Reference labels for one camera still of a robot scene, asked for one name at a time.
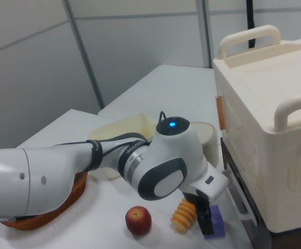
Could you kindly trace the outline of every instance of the red apple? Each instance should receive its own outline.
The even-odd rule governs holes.
[[[143,206],[134,206],[126,213],[125,222],[133,235],[145,235],[151,229],[152,217]]]

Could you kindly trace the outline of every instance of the container handle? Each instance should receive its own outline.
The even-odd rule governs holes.
[[[238,183],[237,179],[235,178],[234,173],[233,173],[232,169],[230,168],[230,166],[228,165],[228,168],[226,170],[224,170],[222,173],[224,175],[226,175],[229,178],[229,181],[234,184],[235,189],[239,194],[240,201],[242,201],[244,203],[244,206],[247,210],[246,214],[242,214],[239,211],[239,209],[237,207],[237,204],[236,204],[236,201],[233,197],[233,194],[231,193],[230,189],[227,188],[228,195],[231,199],[232,204],[234,205],[234,209],[235,209],[239,219],[241,219],[241,220],[252,220],[254,225],[257,226],[258,223],[257,223],[257,220],[256,220],[256,218],[253,214],[253,211],[252,211],[251,207],[250,207],[250,204],[249,204],[248,200],[246,199],[243,190],[240,188],[239,183]]]
[[[231,34],[223,38],[218,47],[218,58],[223,60],[227,58],[227,49],[234,44],[242,43],[247,40],[271,35],[273,37],[272,45],[281,43],[280,31],[272,25],[264,25],[254,29],[245,30],[236,34]]]
[[[288,127],[288,116],[301,109],[301,94],[283,100],[274,113],[274,130],[285,131]]]

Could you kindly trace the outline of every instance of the gray wall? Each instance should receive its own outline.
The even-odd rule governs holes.
[[[71,108],[100,110],[62,1],[0,0],[0,148]]]
[[[68,2],[105,105],[159,65],[210,66],[202,1]]]

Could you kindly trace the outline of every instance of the white plastic container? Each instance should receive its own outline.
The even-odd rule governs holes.
[[[202,153],[214,167],[218,164],[218,143],[217,130],[210,123],[191,122],[191,125],[196,130],[200,143],[202,145]]]
[[[249,39],[272,44],[227,55]],[[301,39],[283,41],[274,26],[225,37],[214,60],[223,141],[267,228],[301,227]]]
[[[151,141],[155,134],[155,123],[144,113],[139,113],[97,128],[89,133],[88,138],[105,140],[129,132],[142,134],[148,141]],[[120,176],[118,172],[110,168],[103,168],[103,172],[109,179]]]

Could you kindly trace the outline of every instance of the purple block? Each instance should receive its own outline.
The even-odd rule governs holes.
[[[210,208],[212,212],[212,223],[213,223],[214,234],[204,235],[204,238],[206,240],[225,236],[224,223],[218,205],[211,206]]]

